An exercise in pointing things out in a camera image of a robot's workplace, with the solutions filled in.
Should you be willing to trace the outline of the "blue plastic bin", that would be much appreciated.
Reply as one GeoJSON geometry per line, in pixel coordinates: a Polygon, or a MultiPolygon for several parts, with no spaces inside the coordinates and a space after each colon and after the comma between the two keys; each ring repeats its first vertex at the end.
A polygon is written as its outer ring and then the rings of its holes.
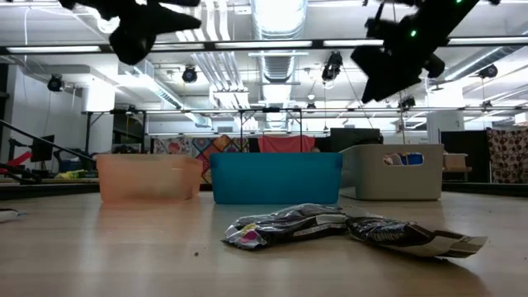
{"type": "Polygon", "coordinates": [[[340,153],[213,153],[214,202],[222,205],[335,204],[340,153]]]}

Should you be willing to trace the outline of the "black aluminium table frame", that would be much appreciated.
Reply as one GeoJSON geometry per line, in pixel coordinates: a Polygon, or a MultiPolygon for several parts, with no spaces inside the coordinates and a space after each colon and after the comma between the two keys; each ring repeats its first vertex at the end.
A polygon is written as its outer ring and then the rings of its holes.
{"type": "MultiPolygon", "coordinates": [[[[442,190],[446,192],[528,198],[528,184],[443,182],[442,190]]],[[[95,183],[39,185],[0,184],[0,200],[21,200],[97,192],[99,192],[99,186],[95,183]]]]}

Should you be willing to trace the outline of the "floral patterned cloth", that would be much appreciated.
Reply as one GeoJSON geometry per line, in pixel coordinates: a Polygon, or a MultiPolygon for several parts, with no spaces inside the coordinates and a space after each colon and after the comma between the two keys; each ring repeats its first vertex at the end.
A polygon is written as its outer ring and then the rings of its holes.
{"type": "Polygon", "coordinates": [[[528,184],[528,129],[487,129],[494,183],[528,184]]]}

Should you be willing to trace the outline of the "black monitor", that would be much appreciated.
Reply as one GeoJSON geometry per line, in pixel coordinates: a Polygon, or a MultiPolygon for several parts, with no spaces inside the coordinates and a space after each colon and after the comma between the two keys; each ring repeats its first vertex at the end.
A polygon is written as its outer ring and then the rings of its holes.
{"type": "Polygon", "coordinates": [[[33,163],[50,161],[54,147],[50,144],[34,139],[31,145],[31,161],[33,163]]]}

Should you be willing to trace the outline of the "silver ventilation duct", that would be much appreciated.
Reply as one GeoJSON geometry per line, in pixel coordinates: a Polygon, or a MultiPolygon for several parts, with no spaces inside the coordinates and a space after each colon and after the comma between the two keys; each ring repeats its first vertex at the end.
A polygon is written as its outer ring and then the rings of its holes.
{"type": "MultiPolygon", "coordinates": [[[[303,35],[308,0],[250,0],[252,24],[258,40],[297,40],[303,35]]],[[[263,77],[270,83],[286,83],[293,75],[295,56],[259,59],[263,77]]]]}

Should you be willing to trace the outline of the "white column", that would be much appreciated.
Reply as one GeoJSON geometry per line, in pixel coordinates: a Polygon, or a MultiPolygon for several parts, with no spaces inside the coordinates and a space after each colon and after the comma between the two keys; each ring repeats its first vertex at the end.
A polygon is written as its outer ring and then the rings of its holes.
{"type": "Polygon", "coordinates": [[[463,111],[435,111],[427,114],[427,137],[429,144],[439,144],[441,133],[464,131],[463,111]]]}

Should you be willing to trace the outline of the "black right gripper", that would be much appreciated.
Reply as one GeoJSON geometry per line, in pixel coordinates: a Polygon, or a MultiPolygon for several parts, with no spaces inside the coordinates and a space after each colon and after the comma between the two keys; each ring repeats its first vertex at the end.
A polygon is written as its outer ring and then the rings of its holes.
{"type": "Polygon", "coordinates": [[[445,62],[433,54],[448,43],[450,33],[479,0],[383,0],[374,17],[366,21],[367,35],[383,41],[383,50],[358,46],[351,59],[367,76],[363,103],[381,101],[421,82],[422,67],[428,78],[438,78],[445,62]],[[416,11],[399,21],[381,17],[384,5],[402,4],[416,11]]]}

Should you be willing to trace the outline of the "black panel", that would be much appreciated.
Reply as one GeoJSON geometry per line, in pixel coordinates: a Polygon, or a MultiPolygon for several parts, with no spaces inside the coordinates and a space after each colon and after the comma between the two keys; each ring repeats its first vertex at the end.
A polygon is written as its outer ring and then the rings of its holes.
{"type": "Polygon", "coordinates": [[[441,142],[447,153],[465,153],[468,182],[490,182],[490,152],[485,130],[444,131],[441,142]]]}

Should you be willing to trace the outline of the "grey plastic bin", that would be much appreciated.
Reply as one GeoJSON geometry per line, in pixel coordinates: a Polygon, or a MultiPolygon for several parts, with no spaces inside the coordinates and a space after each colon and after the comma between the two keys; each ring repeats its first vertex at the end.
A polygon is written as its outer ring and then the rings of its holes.
{"type": "Polygon", "coordinates": [[[362,144],[342,150],[342,194],[356,200],[439,200],[444,146],[441,144],[362,144]],[[398,153],[402,165],[384,163],[398,153]]]}

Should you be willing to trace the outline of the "orange plastic bin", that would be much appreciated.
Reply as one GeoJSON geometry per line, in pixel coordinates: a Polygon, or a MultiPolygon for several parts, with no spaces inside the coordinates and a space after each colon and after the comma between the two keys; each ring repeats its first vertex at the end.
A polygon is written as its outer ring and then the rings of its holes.
{"type": "Polygon", "coordinates": [[[203,162],[178,154],[99,154],[105,203],[173,203],[198,195],[203,162]]]}

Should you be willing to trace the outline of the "brown Hershey's candy bar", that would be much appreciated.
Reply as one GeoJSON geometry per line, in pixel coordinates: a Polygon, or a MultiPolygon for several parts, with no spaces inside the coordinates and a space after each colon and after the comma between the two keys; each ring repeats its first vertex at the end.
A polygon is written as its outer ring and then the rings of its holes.
{"type": "Polygon", "coordinates": [[[385,217],[348,217],[346,226],[357,241],[416,257],[467,258],[488,242],[486,236],[428,229],[416,222],[385,217]]]}
{"type": "Polygon", "coordinates": [[[346,220],[339,206],[294,205],[236,219],[224,232],[222,242],[242,250],[259,250],[343,233],[346,220]]]}

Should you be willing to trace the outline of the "black slanted bar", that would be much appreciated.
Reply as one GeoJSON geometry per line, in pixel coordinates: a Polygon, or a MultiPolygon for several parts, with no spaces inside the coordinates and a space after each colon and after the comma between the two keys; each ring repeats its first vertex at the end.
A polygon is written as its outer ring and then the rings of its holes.
{"type": "Polygon", "coordinates": [[[73,151],[72,149],[62,147],[62,146],[57,145],[56,143],[51,142],[49,140],[34,136],[33,134],[29,134],[29,133],[25,132],[24,130],[21,130],[21,129],[13,126],[12,124],[6,122],[5,120],[0,120],[0,126],[8,128],[10,130],[13,130],[13,131],[15,131],[15,132],[17,132],[19,134],[22,134],[22,135],[24,135],[24,136],[26,136],[28,138],[31,138],[33,140],[40,141],[42,143],[48,144],[49,146],[52,146],[52,147],[54,147],[54,148],[56,148],[58,150],[62,150],[62,151],[65,151],[67,153],[70,153],[70,154],[72,154],[72,155],[74,155],[74,156],[76,156],[78,158],[81,158],[81,159],[83,159],[85,161],[92,162],[92,163],[96,162],[96,159],[94,159],[94,158],[90,158],[90,157],[88,157],[87,155],[85,155],[83,153],[77,153],[77,152],[73,151]]]}

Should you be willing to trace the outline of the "colourful patchwork quilt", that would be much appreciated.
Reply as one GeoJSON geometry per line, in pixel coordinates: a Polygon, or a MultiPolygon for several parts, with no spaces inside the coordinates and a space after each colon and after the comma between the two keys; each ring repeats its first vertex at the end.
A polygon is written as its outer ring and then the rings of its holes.
{"type": "Polygon", "coordinates": [[[213,153],[239,153],[249,151],[249,140],[230,138],[222,134],[216,138],[179,136],[151,140],[151,153],[186,155],[202,161],[201,183],[211,184],[210,155],[213,153]]]}

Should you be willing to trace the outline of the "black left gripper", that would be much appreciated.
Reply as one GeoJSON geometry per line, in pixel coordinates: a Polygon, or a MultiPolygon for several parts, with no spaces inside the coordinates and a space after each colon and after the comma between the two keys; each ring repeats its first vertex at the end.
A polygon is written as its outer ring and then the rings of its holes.
{"type": "Polygon", "coordinates": [[[175,12],[162,3],[182,7],[197,7],[200,0],[59,0],[62,7],[73,10],[77,5],[95,9],[102,19],[109,21],[139,9],[136,23],[120,20],[111,33],[109,42],[120,62],[135,65],[147,56],[147,35],[199,29],[201,20],[175,12]]]}

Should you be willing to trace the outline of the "black beam with light strips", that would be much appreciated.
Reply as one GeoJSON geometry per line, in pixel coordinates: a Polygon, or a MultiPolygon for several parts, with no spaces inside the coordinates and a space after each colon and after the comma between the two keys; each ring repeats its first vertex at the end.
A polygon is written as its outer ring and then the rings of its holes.
{"type": "MultiPolygon", "coordinates": [[[[357,46],[381,46],[382,40],[244,40],[244,41],[199,41],[182,43],[156,43],[152,51],[169,52],[212,52],[212,51],[252,51],[252,50],[325,50],[353,49],[357,46]]],[[[528,45],[528,35],[453,37],[446,47],[484,47],[528,45]]],[[[58,54],[110,54],[109,45],[0,45],[0,55],[58,55],[58,54]]]]}

